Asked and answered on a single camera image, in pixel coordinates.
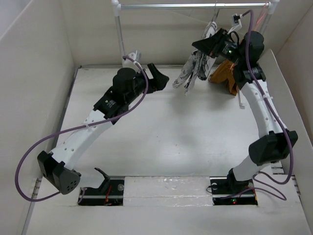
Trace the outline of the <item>white metal clothes rack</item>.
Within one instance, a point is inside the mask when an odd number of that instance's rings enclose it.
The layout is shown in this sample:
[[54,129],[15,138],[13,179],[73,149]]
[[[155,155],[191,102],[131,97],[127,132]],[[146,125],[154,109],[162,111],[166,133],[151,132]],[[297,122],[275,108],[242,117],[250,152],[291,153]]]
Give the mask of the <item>white metal clothes rack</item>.
[[128,39],[129,49],[139,49],[144,53],[145,63],[155,62],[165,67],[182,67],[194,51],[191,43],[202,33],[210,22],[196,19],[166,9],[136,9],[125,14],[124,27],[120,24],[120,13],[113,8],[117,20],[112,28],[109,54],[113,62],[122,62],[127,54],[124,39]]

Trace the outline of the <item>grey wire hanger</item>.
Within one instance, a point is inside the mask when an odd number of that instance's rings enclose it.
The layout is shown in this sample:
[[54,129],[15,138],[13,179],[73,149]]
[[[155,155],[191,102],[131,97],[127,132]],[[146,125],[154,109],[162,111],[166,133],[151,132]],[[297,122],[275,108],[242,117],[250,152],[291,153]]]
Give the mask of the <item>grey wire hanger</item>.
[[216,19],[218,17],[219,11],[220,11],[220,9],[217,7],[217,4],[218,4],[218,0],[216,0],[215,4],[214,4],[214,14],[213,14],[213,17],[211,19],[211,23],[216,22]]

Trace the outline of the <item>brown hanging garment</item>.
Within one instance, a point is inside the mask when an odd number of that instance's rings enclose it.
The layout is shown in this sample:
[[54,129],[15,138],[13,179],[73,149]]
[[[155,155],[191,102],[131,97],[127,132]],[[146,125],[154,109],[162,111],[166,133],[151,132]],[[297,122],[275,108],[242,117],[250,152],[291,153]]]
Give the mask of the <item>brown hanging garment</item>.
[[236,96],[239,92],[239,87],[233,76],[234,63],[225,59],[218,68],[210,75],[210,81],[213,83],[225,83],[228,91]]

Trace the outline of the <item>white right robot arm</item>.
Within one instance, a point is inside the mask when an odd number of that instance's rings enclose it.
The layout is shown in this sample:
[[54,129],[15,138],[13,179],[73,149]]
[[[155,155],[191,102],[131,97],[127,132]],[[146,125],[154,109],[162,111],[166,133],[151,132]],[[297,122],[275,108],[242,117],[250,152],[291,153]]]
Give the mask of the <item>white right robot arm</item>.
[[290,131],[280,119],[268,93],[266,76],[258,64],[264,50],[264,37],[249,31],[239,43],[231,34],[220,29],[213,36],[192,43],[193,47],[211,57],[221,56],[235,64],[233,77],[254,115],[259,139],[248,147],[248,156],[227,176],[226,187],[237,193],[270,163],[290,157],[293,166],[293,147],[298,140],[296,131]]

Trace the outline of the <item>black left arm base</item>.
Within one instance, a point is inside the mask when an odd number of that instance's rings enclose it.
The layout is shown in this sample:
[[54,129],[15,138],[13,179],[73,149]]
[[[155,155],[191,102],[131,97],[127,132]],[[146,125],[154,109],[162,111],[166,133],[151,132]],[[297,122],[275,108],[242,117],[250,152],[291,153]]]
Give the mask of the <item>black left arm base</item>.
[[125,176],[109,176],[95,167],[101,174],[101,184],[97,188],[80,189],[77,204],[79,206],[123,206]]

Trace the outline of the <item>white cardboard panel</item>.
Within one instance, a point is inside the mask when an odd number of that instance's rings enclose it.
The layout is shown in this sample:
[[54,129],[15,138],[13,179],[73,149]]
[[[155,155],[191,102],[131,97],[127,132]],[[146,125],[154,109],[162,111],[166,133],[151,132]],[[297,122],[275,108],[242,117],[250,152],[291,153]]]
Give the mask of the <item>white cardboard panel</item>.
[[293,171],[296,176],[312,177],[313,146],[273,51],[267,49],[258,63],[266,76],[268,91],[273,97],[272,101],[278,115],[289,130],[295,130],[298,134],[298,141],[293,148]]

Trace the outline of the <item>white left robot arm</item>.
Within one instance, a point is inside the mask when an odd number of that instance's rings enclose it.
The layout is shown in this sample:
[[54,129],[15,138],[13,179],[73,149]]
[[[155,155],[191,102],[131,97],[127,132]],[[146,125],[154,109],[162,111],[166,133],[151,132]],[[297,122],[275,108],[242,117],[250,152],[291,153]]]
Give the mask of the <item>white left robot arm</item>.
[[129,105],[143,94],[162,91],[169,77],[162,74],[153,63],[148,64],[153,76],[136,72],[131,68],[119,69],[112,79],[112,86],[95,103],[80,130],[74,131],[62,144],[50,152],[42,151],[38,163],[43,176],[63,195],[76,187],[93,188],[98,194],[109,189],[110,177],[97,168],[96,174],[83,174],[74,166],[83,153],[106,130],[128,113]]

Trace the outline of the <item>newspaper print trousers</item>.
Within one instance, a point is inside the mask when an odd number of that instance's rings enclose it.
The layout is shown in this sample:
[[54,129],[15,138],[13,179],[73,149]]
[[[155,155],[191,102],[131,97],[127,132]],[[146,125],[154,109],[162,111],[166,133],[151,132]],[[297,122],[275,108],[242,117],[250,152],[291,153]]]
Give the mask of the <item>newspaper print trousers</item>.
[[215,61],[216,58],[212,58],[200,50],[194,49],[182,67],[178,78],[173,82],[173,88],[184,85],[184,94],[188,95],[192,91],[197,79],[205,81],[209,77]]

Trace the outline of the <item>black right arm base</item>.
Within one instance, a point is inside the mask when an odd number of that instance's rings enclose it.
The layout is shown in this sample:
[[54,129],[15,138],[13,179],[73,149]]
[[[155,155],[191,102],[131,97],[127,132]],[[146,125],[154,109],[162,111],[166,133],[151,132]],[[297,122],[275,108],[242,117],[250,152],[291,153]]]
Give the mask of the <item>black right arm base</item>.
[[214,206],[258,205],[252,179],[237,181],[233,169],[227,176],[211,176],[206,191],[212,195]]

